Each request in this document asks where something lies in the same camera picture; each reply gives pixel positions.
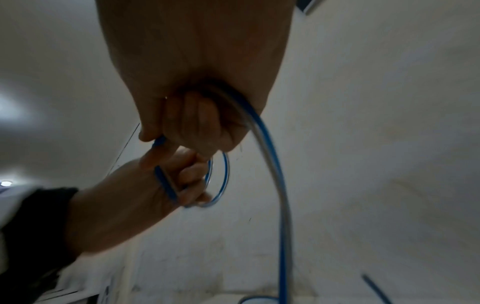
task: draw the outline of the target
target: black sleeve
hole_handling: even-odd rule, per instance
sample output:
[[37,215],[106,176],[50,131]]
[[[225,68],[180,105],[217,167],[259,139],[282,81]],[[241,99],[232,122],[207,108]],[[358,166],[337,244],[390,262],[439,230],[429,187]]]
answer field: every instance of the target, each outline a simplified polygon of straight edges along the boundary
[[68,202],[78,190],[37,190],[2,229],[8,269],[0,274],[0,302],[30,304],[77,258],[65,245]]

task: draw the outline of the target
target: ceiling light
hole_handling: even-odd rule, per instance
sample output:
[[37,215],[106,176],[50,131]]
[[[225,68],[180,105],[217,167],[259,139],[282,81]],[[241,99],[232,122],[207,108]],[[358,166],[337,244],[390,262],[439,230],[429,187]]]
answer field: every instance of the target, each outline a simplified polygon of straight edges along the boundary
[[13,183],[11,181],[8,181],[8,180],[3,180],[0,182],[0,186],[2,187],[10,187]]

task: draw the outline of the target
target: white wall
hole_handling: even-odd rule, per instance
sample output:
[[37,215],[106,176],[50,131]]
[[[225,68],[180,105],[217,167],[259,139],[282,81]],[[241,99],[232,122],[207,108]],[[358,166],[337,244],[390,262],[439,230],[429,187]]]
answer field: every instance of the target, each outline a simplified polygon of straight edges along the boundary
[[[295,13],[263,114],[286,173],[298,294],[480,297],[480,2],[326,0]],[[148,144],[129,143],[120,162]],[[272,291],[278,203],[251,135],[211,209],[139,242],[133,303]]]

